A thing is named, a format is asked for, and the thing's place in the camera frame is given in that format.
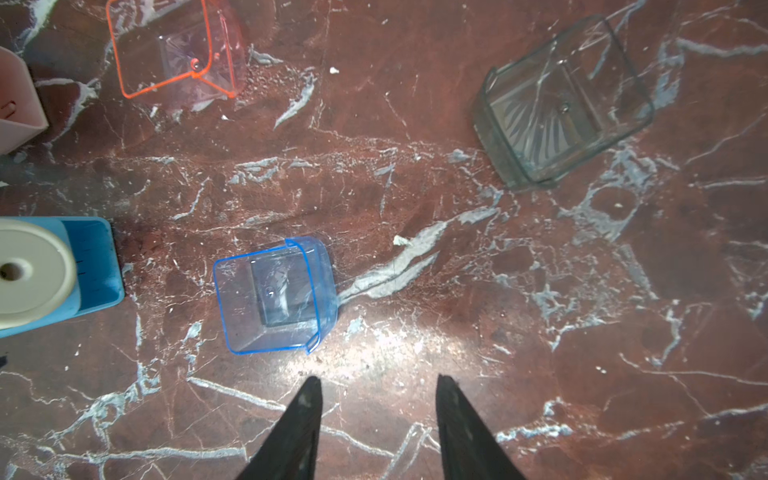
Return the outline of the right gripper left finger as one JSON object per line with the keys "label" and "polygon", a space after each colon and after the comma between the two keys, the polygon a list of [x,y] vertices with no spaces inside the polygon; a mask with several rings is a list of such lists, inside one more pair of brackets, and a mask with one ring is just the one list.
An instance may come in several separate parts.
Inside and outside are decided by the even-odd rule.
{"label": "right gripper left finger", "polygon": [[310,376],[236,479],[313,479],[322,407],[321,380]]}

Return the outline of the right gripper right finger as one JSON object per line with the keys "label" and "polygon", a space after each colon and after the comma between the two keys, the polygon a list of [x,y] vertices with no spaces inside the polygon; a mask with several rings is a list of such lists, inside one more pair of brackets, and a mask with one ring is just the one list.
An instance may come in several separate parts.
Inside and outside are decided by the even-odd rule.
{"label": "right gripper right finger", "polygon": [[436,413],[445,479],[525,478],[448,375],[438,376]]}

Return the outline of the blue transparent tray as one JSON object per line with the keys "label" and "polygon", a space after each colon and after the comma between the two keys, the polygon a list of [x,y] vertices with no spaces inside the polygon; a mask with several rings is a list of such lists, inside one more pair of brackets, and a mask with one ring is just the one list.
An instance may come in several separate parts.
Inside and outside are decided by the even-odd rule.
{"label": "blue transparent tray", "polygon": [[214,263],[228,349],[313,352],[336,325],[339,298],[325,245],[313,237]]}

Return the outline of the blue pencil sharpener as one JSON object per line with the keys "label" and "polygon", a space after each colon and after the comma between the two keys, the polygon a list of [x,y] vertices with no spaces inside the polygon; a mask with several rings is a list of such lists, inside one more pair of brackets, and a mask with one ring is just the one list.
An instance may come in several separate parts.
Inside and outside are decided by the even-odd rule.
{"label": "blue pencil sharpener", "polygon": [[107,220],[1,219],[3,338],[114,307],[124,296]]}

